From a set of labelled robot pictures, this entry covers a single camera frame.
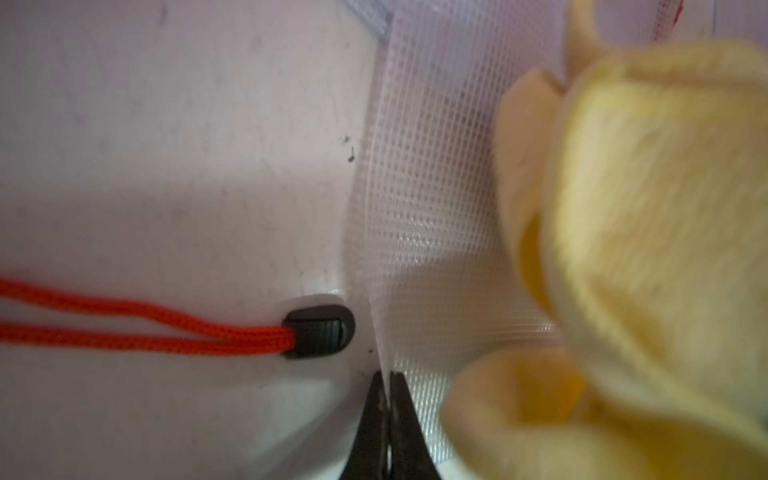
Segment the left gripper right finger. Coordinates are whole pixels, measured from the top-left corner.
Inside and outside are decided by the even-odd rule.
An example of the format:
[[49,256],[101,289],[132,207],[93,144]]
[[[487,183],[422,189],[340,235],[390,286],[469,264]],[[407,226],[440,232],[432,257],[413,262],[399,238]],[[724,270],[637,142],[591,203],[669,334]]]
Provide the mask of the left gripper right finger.
[[390,474],[393,480],[441,480],[426,445],[405,375],[390,374]]

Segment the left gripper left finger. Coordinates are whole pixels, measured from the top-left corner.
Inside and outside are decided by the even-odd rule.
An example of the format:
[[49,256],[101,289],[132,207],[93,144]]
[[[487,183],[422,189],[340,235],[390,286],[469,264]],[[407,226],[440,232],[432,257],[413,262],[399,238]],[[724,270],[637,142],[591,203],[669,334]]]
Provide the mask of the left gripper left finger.
[[367,392],[355,439],[340,480],[389,478],[389,405],[382,372]]

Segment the yellow microfiber cloth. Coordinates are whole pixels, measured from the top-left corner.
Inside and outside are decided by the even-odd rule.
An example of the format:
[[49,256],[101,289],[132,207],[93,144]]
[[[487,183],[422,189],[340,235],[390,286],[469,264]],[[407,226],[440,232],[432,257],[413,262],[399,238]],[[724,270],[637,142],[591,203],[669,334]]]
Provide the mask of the yellow microfiber cloth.
[[440,410],[482,479],[767,475],[767,54],[615,48],[567,8],[567,80],[494,126],[497,209],[555,347],[466,367]]

